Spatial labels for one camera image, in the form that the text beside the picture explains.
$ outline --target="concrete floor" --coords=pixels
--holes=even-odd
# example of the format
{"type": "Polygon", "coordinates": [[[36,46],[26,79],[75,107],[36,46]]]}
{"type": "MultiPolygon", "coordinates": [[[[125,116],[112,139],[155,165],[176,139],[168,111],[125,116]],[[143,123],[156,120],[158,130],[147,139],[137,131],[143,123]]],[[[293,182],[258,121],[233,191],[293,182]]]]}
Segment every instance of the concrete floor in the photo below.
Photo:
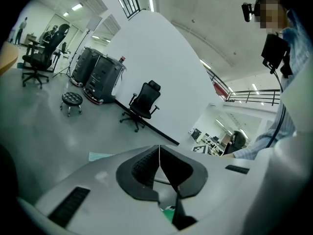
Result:
{"type": "Polygon", "coordinates": [[[134,132],[131,121],[119,122],[123,109],[115,103],[95,105],[83,96],[82,111],[60,111],[61,96],[82,95],[64,75],[43,89],[34,80],[22,86],[21,69],[0,77],[0,143],[17,168],[19,191],[31,204],[57,182],[88,163],[89,152],[116,154],[154,144],[172,144],[149,128],[134,132]]]}

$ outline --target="black office chair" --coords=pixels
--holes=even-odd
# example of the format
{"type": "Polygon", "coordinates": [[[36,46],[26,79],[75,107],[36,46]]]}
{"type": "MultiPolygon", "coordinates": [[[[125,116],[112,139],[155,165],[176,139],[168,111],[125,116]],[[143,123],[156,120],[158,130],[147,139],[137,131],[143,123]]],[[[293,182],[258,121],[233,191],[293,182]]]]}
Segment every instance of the black office chair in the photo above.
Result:
{"type": "Polygon", "coordinates": [[[24,78],[24,75],[29,75],[28,78],[23,80],[23,87],[26,86],[26,81],[31,78],[36,78],[38,82],[40,83],[40,89],[43,88],[43,84],[40,80],[40,77],[44,77],[47,79],[47,82],[49,82],[49,77],[45,75],[41,75],[38,73],[38,71],[45,71],[47,70],[52,63],[51,56],[56,49],[56,47],[62,42],[62,40],[65,38],[69,30],[68,24],[63,24],[59,27],[59,30],[54,33],[51,41],[46,45],[44,51],[42,54],[35,53],[35,48],[39,44],[39,42],[29,39],[33,46],[31,47],[31,54],[30,55],[24,55],[22,58],[24,61],[31,64],[32,68],[34,69],[34,72],[23,72],[22,78],[24,78]]]}
{"type": "Polygon", "coordinates": [[[136,97],[137,94],[134,93],[129,103],[131,112],[130,113],[124,112],[122,114],[123,116],[127,114],[130,117],[121,119],[120,122],[123,122],[125,120],[133,120],[137,127],[137,129],[135,129],[135,132],[138,132],[139,130],[139,127],[138,127],[139,122],[142,124],[142,128],[144,128],[145,124],[142,122],[143,120],[142,118],[150,119],[153,112],[155,112],[156,109],[158,110],[160,109],[155,105],[155,109],[150,113],[150,110],[154,101],[156,101],[157,98],[161,95],[160,89],[161,89],[161,86],[158,85],[153,80],[151,80],[149,83],[144,83],[142,85],[139,96],[136,97]]]}
{"type": "Polygon", "coordinates": [[[233,153],[234,151],[238,151],[242,149],[242,147],[246,143],[246,138],[239,131],[234,131],[234,134],[230,137],[230,141],[228,142],[223,155],[233,153]]]}

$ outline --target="tripod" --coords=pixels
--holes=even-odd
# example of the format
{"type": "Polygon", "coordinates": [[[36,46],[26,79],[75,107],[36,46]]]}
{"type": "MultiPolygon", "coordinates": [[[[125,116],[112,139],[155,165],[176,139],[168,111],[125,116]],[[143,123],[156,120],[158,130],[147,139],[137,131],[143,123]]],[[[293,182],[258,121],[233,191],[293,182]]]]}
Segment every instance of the tripod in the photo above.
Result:
{"type": "Polygon", "coordinates": [[[70,74],[70,65],[71,65],[71,63],[72,63],[72,61],[73,61],[73,59],[74,59],[74,56],[76,55],[76,53],[77,53],[77,51],[78,51],[80,45],[82,44],[83,40],[85,39],[85,37],[87,37],[87,35],[88,35],[89,33],[90,33],[90,30],[88,30],[88,31],[86,32],[86,35],[84,36],[84,38],[82,39],[82,41],[81,41],[80,44],[78,45],[78,47],[77,47],[77,49],[76,49],[74,55],[72,56],[72,59],[71,59],[69,65],[68,65],[66,68],[64,68],[63,70],[61,70],[60,72],[56,73],[52,78],[54,78],[54,77],[57,76],[58,74],[62,74],[62,75],[68,76],[69,79],[72,79],[72,78],[71,78],[71,74],[70,74]]]}

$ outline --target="stool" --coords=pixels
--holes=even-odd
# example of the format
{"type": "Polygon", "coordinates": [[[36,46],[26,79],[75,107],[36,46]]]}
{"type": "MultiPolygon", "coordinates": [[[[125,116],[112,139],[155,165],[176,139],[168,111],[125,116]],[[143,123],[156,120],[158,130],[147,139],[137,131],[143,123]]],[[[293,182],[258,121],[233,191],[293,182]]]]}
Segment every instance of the stool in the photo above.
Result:
{"type": "Polygon", "coordinates": [[[62,95],[62,102],[60,105],[60,109],[62,110],[62,105],[63,103],[65,103],[66,105],[68,105],[68,111],[67,111],[67,116],[70,116],[70,108],[71,106],[78,106],[79,107],[79,114],[82,113],[82,108],[80,107],[80,105],[83,102],[83,98],[74,92],[66,92],[62,95]]]}

